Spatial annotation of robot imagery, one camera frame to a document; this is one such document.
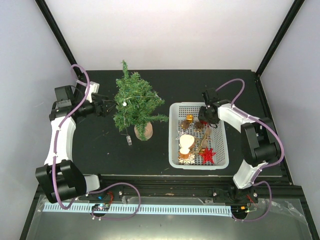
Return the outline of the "gold gift box ornament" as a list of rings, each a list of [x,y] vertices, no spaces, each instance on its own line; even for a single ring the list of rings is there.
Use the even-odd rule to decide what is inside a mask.
[[[192,114],[187,114],[186,115],[186,120],[190,123],[194,121],[194,116]]]

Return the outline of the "small green christmas tree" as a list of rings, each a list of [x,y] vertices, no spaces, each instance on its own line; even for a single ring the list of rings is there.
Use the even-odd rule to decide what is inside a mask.
[[[149,140],[147,125],[153,122],[167,122],[164,114],[154,115],[156,108],[165,100],[153,89],[150,83],[138,72],[130,72],[127,63],[122,62],[123,77],[115,80],[118,92],[114,96],[116,113],[113,116],[115,127],[120,132],[134,126],[141,141]]]

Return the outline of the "white plastic mesh basket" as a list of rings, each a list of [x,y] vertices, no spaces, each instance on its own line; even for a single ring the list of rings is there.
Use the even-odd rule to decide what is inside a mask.
[[[195,130],[195,122],[198,121],[198,114],[200,107],[205,106],[203,102],[176,102],[169,108],[169,131],[168,131],[168,161],[170,165],[177,169],[183,170],[222,170],[229,165],[228,144],[226,138],[225,125],[221,121],[217,125],[217,128],[205,125],[202,131]],[[193,122],[190,123],[188,135],[192,135],[194,138],[202,139],[207,128],[211,129],[210,137],[208,138],[208,147],[212,148],[216,155],[213,157],[214,164],[209,162],[202,165],[202,157],[198,153],[195,155],[195,164],[182,165],[179,164],[179,140],[176,140],[178,136],[178,130],[181,130],[181,122],[186,120],[187,115],[193,115]]]

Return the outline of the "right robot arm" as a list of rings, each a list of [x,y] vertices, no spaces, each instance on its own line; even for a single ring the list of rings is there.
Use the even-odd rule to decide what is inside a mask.
[[[206,99],[200,108],[198,119],[217,126],[225,122],[240,132],[243,161],[233,176],[234,185],[228,187],[228,198],[240,201],[246,188],[265,168],[273,167],[284,159],[284,146],[275,133],[272,120],[257,118],[242,111],[228,100]]]

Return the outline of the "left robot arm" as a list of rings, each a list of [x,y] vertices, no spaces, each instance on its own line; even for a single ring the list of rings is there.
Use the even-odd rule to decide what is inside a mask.
[[[100,85],[91,82],[85,90],[85,100],[77,101],[70,85],[55,88],[49,120],[52,134],[48,155],[35,177],[50,203],[65,201],[90,193],[103,199],[108,192],[98,174],[84,176],[73,163],[73,136],[77,119],[87,115],[105,117],[112,109],[112,100],[98,93]]]

